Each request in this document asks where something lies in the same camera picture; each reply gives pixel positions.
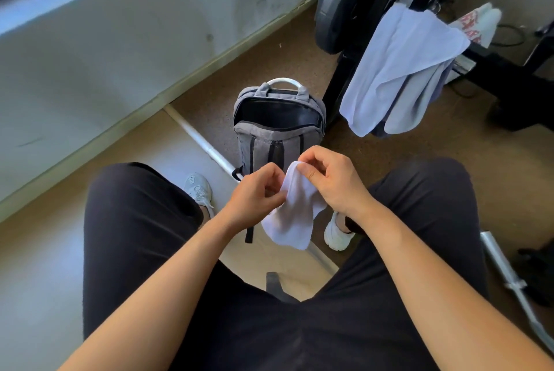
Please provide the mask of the silver barbell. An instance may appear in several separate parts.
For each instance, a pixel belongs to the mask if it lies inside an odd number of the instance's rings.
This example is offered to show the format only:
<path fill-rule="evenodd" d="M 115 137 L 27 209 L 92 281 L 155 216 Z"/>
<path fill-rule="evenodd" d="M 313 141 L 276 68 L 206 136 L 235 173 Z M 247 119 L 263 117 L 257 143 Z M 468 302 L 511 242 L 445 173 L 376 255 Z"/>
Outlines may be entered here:
<path fill-rule="evenodd" d="M 538 337 L 538 339 L 543 343 L 543 345 L 554 355 L 554 338 L 552 338 L 549 333 L 545 330 L 539 318 L 536 316 L 534 309 L 532 308 L 529 300 L 525 295 L 525 289 L 529 288 L 527 282 L 520 278 L 516 271 L 512 268 L 509 260 L 506 258 L 502 252 L 500 246 L 495 240 L 492 233 L 488 230 L 480 231 L 480 239 L 485 248 L 486 253 L 489 258 L 495 264 L 495 268 L 498 270 L 499 274 L 504 280 L 504 286 L 511 290 L 519 305 L 523 309 L 527 320 L 529 322 L 530 328 Z"/>

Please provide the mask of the white right sneaker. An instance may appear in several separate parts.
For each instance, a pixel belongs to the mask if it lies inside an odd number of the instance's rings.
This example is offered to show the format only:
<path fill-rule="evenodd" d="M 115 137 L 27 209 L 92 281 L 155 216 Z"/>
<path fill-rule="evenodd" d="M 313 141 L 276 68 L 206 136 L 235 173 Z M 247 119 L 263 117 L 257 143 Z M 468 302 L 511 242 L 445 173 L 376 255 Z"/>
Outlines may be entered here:
<path fill-rule="evenodd" d="M 344 251 L 354 235 L 355 233 L 347 227 L 345 215 L 334 211 L 324 230 L 323 239 L 330 249 Z"/>

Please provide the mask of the person's right forearm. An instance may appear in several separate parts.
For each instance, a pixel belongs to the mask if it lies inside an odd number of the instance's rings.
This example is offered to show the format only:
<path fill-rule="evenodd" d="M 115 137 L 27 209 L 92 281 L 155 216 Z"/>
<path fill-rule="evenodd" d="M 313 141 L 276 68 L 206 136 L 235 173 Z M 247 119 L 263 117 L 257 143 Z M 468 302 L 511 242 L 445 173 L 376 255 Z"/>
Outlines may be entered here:
<path fill-rule="evenodd" d="M 345 215 L 375 245 L 441 371 L 554 371 L 554 360 L 388 208 L 368 199 Z"/>

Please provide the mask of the grey backpack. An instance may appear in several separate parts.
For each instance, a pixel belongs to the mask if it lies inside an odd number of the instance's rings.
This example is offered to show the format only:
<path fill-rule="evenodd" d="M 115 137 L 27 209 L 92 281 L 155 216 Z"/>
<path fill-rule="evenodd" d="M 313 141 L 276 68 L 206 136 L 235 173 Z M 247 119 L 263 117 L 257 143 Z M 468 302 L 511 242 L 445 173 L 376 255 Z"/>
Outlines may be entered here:
<path fill-rule="evenodd" d="M 232 172 L 240 181 L 268 163 L 287 173 L 292 162 L 320 145 L 327 123 L 322 101 L 290 78 L 276 78 L 243 89 L 233 110 L 240 166 Z"/>

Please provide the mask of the person's left forearm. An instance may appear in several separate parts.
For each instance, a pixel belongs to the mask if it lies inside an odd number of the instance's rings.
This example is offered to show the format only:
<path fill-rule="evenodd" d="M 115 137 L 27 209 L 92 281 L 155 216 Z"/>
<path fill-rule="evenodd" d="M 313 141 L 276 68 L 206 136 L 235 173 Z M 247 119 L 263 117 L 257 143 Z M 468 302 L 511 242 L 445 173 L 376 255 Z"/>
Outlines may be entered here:
<path fill-rule="evenodd" d="M 58 371 L 167 371 L 223 250 L 239 233 L 226 210 L 208 221 Z"/>

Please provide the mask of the person's right hand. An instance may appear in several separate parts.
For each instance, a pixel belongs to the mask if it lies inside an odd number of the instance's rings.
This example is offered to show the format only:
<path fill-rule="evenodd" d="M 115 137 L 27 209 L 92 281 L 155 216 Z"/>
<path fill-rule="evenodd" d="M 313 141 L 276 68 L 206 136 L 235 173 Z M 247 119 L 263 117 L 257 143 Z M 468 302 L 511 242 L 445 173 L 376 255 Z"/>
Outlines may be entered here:
<path fill-rule="evenodd" d="M 314 186 L 330 207 L 354 221 L 363 220 L 375 200 L 364 186 L 350 158 L 315 145 L 303 152 L 298 161 L 324 168 L 324 184 Z"/>

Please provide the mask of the black bag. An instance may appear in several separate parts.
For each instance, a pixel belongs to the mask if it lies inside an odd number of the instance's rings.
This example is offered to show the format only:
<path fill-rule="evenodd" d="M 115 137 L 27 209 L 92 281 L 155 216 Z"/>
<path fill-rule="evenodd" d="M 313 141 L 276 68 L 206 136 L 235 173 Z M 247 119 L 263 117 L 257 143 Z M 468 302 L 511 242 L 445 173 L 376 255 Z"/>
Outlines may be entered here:
<path fill-rule="evenodd" d="M 517 249 L 513 266 L 527 284 L 524 292 L 538 305 L 554 308 L 554 238 L 539 249 Z"/>

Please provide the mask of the black metal rack frame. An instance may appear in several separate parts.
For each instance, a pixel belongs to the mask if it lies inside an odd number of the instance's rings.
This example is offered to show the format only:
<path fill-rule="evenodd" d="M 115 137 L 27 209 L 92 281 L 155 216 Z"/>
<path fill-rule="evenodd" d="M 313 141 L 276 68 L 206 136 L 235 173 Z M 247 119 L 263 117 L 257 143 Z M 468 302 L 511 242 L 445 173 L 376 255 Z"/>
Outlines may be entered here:
<path fill-rule="evenodd" d="M 338 105 L 362 58 L 362 51 L 392 3 L 393 0 L 375 0 L 361 20 L 353 41 L 339 53 L 337 68 L 323 96 L 329 115 L 328 127 L 339 116 Z M 540 78 L 478 44 L 471 44 L 462 56 L 476 65 L 471 69 L 459 66 L 455 72 L 497 98 L 491 116 L 499 125 L 518 131 L 540 124 L 554 131 L 554 81 Z"/>

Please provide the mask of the white sock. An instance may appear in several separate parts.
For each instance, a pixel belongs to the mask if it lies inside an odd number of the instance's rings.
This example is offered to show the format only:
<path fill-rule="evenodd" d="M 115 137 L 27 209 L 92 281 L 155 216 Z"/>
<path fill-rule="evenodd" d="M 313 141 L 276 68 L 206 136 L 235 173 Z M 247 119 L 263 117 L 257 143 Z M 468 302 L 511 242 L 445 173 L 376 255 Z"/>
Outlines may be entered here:
<path fill-rule="evenodd" d="M 287 169 L 281 190 L 287 198 L 262 221 L 267 236 L 276 244 L 306 250 L 311 241 L 314 219 L 326 209 L 327 202 L 316 187 L 298 171 L 299 161 Z"/>

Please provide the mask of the white towel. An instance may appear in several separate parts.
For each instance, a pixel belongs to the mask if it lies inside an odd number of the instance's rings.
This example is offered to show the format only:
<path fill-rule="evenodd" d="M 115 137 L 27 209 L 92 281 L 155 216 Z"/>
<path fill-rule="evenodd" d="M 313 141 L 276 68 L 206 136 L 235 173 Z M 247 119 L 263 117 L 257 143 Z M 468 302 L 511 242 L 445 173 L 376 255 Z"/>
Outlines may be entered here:
<path fill-rule="evenodd" d="M 454 59 L 469 45 L 464 32 L 433 12 L 393 4 L 356 68 L 340 114 L 359 137 L 379 124 L 388 135 L 413 130 L 440 95 Z"/>

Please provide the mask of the grey-white left sneaker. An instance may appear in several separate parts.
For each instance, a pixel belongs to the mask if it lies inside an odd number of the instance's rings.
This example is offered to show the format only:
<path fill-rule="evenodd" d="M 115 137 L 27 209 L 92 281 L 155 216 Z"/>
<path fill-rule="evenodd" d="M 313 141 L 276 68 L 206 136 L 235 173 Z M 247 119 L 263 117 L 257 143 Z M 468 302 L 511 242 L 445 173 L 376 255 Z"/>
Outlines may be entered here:
<path fill-rule="evenodd" d="M 203 175 L 199 173 L 189 175 L 185 181 L 184 191 L 200 207 L 203 214 L 202 224 L 205 224 L 214 217 L 212 189 L 209 182 Z"/>

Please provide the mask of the person's left hand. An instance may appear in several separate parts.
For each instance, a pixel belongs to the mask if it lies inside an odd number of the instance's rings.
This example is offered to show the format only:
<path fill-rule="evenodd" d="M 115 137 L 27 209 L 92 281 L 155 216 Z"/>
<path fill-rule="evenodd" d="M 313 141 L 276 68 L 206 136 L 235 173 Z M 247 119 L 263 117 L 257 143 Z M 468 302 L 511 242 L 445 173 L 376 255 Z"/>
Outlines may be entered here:
<path fill-rule="evenodd" d="M 262 212 L 262 197 L 282 191 L 284 179 L 285 173 L 274 163 L 266 164 L 243 178 L 220 212 L 234 235 L 255 226 L 270 214 Z"/>

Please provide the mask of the white cloth with red print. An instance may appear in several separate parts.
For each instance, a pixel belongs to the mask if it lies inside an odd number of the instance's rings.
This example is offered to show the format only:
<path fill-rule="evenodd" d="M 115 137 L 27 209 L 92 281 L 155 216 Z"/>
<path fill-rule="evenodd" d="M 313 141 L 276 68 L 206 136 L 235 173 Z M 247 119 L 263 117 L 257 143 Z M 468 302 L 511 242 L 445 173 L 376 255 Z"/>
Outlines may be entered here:
<path fill-rule="evenodd" d="M 501 21 L 502 11 L 486 3 L 451 22 L 449 26 L 462 31 L 469 40 L 488 48 Z"/>

